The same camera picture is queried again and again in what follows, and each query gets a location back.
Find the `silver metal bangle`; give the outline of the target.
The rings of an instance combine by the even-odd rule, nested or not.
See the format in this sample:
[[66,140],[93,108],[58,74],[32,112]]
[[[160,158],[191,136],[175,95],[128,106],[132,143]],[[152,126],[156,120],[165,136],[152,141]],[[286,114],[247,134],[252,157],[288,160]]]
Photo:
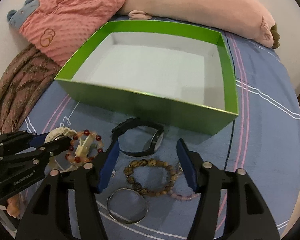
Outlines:
[[137,224],[148,213],[143,195],[129,188],[115,190],[107,198],[106,207],[110,217],[123,224]]

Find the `brown fringed scarf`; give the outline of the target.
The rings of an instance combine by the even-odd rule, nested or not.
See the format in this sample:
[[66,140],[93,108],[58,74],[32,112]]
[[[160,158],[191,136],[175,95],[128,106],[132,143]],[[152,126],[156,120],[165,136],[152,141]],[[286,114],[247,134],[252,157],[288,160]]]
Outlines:
[[19,130],[61,66],[29,44],[0,79],[0,132]]

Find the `blue striped bed sheet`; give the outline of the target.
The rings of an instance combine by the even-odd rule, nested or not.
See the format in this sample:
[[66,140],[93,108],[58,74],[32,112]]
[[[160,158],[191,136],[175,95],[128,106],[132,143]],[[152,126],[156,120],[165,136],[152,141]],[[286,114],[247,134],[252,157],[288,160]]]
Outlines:
[[[220,31],[235,65],[239,116],[214,136],[165,126],[162,145],[154,157],[177,164],[176,142],[183,138],[190,150],[218,168],[243,167],[262,194],[279,235],[290,222],[300,191],[300,107],[286,68],[274,50]],[[73,100],[55,81],[37,101],[22,130],[49,132],[60,125],[101,134],[105,148],[111,130],[134,117]],[[177,201],[169,196],[146,198],[149,211],[136,225],[119,224],[106,211],[107,197],[126,187],[124,167],[130,158],[120,154],[115,177],[96,195],[109,239],[185,239],[198,200]]]

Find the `pink dotted blanket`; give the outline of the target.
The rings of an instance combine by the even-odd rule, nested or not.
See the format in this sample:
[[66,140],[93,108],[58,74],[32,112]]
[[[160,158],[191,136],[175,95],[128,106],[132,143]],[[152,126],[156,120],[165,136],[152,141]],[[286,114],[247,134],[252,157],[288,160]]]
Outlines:
[[38,0],[19,33],[59,66],[107,23],[126,0]]

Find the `blue plush toy head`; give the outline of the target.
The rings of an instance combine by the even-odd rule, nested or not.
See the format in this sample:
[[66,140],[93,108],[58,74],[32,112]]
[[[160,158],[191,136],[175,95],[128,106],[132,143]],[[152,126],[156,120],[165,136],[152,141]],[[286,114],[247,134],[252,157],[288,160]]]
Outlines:
[[27,18],[39,7],[39,0],[26,0],[24,6],[19,10],[10,10],[7,21],[10,26],[19,30]]

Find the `green cardboard box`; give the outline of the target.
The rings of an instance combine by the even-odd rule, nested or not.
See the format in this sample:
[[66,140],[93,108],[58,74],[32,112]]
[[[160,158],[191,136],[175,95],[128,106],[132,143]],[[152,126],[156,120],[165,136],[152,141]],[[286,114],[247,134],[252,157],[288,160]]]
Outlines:
[[209,135],[237,118],[223,35],[168,21],[113,21],[72,55],[56,81],[74,99]]

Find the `long pink plush pillow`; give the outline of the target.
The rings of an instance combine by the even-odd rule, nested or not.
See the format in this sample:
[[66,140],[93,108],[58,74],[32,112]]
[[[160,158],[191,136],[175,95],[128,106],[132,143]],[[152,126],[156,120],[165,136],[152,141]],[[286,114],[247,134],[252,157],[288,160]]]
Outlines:
[[126,0],[118,12],[132,20],[153,16],[222,29],[267,48],[279,48],[280,35],[259,0]]

